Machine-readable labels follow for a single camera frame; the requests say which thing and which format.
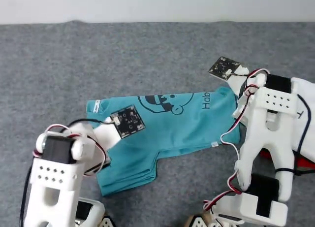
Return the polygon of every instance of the red component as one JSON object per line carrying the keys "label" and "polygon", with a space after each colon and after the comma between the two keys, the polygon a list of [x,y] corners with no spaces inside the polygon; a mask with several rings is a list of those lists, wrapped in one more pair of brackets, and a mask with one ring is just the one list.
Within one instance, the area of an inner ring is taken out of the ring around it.
{"label": "red component", "polygon": [[[271,155],[270,155],[270,153],[267,150],[262,150],[260,152],[260,156],[271,160]],[[315,169],[315,163],[311,162],[310,160],[306,159],[303,156],[301,156],[298,159],[298,163],[297,164],[298,164],[299,167],[307,167],[307,168]]]}

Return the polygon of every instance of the clothing label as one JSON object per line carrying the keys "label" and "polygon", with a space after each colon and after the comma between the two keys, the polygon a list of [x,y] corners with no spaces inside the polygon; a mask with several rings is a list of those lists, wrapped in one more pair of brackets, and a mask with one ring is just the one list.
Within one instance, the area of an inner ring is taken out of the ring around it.
{"label": "clothing label", "polygon": [[93,109],[93,113],[97,113],[98,112],[99,105],[100,105],[100,100],[96,100],[95,101],[95,105],[94,105],[94,109]]}

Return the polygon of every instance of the black plastic part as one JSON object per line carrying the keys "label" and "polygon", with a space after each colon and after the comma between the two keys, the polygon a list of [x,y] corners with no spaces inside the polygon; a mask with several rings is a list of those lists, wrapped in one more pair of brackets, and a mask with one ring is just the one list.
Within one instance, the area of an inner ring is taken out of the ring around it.
{"label": "black plastic part", "polygon": [[227,71],[230,69],[230,73],[234,73],[239,66],[239,62],[221,56],[217,60],[217,62],[215,62],[215,64],[209,69],[209,73],[220,79],[228,80],[231,74],[226,75]]}
{"label": "black plastic part", "polygon": [[256,214],[269,218],[272,201],[278,201],[279,181],[267,176],[252,174],[252,181],[246,193],[257,196]]}
{"label": "black plastic part", "polygon": [[90,203],[79,201],[75,218],[85,221],[88,218],[92,207],[93,205]]}
{"label": "black plastic part", "polygon": [[240,93],[238,95],[238,99],[240,99],[244,93],[244,90],[245,90],[245,86],[246,86],[246,80],[245,82],[242,84],[241,88],[240,88]]}
{"label": "black plastic part", "polygon": [[42,159],[64,164],[74,164],[71,148],[74,139],[62,136],[48,136],[45,141]]}
{"label": "black plastic part", "polygon": [[268,74],[265,87],[284,93],[291,93],[291,79],[274,74]]}
{"label": "black plastic part", "polygon": [[120,124],[114,123],[121,138],[128,137],[145,128],[145,125],[137,112],[134,105],[130,105],[124,109],[114,112],[110,115],[112,120],[119,119]]}

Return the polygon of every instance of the white wire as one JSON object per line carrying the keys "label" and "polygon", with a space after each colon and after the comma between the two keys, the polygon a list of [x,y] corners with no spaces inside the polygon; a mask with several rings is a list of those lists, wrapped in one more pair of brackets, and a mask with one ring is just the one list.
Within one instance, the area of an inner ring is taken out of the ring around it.
{"label": "white wire", "polygon": [[50,125],[50,126],[47,127],[47,129],[45,130],[45,132],[48,132],[50,129],[52,129],[52,128],[54,128],[54,127],[62,127],[62,128],[66,129],[66,130],[69,130],[70,133],[71,133],[71,129],[68,128],[68,127],[65,126],[65,125],[62,125],[62,124],[52,124],[52,125]]}
{"label": "white wire", "polygon": [[209,200],[204,200],[204,201],[207,201],[207,203],[205,203],[205,204],[203,205],[203,209],[206,210],[206,209],[212,204],[212,202],[213,202],[215,199],[217,199],[219,196],[221,196],[221,195],[223,195],[223,194],[225,194],[225,193],[228,193],[228,192],[230,192],[230,190],[225,191],[225,192],[223,192],[223,193],[217,195],[217,196],[216,196],[215,198],[213,198],[211,201],[209,201]]}
{"label": "white wire", "polygon": [[265,71],[267,74],[270,74],[270,71],[267,70],[266,68],[260,68],[260,69],[256,69],[256,71],[253,71],[252,73],[250,73],[250,74],[248,75],[247,79],[253,77],[254,75],[258,74],[258,73],[261,72],[261,71]]}
{"label": "white wire", "polygon": [[231,146],[234,148],[234,150],[235,150],[235,152],[236,152],[236,155],[237,155],[237,160],[239,160],[239,159],[240,159],[240,154],[239,154],[239,152],[238,152],[236,146],[235,146],[233,143],[231,143],[231,142],[225,142],[225,141],[223,140],[223,136],[229,134],[229,133],[232,132],[235,128],[236,128],[236,126],[235,126],[233,129],[229,130],[228,132],[223,133],[223,134],[221,135],[221,137],[220,137],[220,140],[221,140],[221,143],[222,143],[222,144],[231,145]]}

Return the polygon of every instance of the white wall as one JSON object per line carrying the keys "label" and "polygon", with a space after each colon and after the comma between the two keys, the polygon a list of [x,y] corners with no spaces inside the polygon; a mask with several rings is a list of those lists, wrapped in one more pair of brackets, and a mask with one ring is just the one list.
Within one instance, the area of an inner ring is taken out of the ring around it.
{"label": "white wall", "polygon": [[315,21],[315,0],[0,0],[0,24]]}

